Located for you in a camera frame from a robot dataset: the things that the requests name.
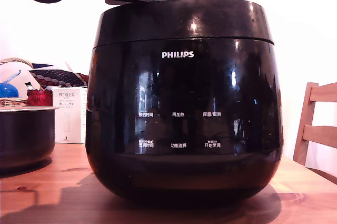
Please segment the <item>black rice cooker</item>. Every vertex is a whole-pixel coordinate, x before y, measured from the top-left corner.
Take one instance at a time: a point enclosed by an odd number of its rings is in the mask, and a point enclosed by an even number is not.
[[[263,8],[242,0],[127,4],[101,16],[86,151],[109,190],[142,202],[235,202],[282,154],[280,87]]]

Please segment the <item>red candle holder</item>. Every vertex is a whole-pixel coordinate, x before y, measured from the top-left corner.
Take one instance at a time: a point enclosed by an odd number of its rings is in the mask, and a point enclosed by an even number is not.
[[[50,90],[28,90],[27,106],[53,106],[53,92]]]

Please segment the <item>patterned fabric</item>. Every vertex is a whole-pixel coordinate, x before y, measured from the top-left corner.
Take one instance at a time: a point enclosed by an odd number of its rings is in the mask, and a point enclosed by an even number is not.
[[[88,76],[65,70],[30,70],[35,80],[43,87],[80,87],[88,85]]]

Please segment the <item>chair slat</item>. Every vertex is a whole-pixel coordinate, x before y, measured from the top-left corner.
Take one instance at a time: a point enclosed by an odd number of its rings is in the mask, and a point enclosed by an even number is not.
[[[306,125],[303,139],[337,148],[337,127]]]
[[[310,101],[337,102],[337,83],[313,87]]]

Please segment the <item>chair backrest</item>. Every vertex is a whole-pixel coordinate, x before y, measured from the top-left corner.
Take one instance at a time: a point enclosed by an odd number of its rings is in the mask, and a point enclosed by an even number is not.
[[[337,83],[307,83],[293,160],[305,165],[309,141],[337,148],[337,127],[312,126],[315,103],[337,102]]]

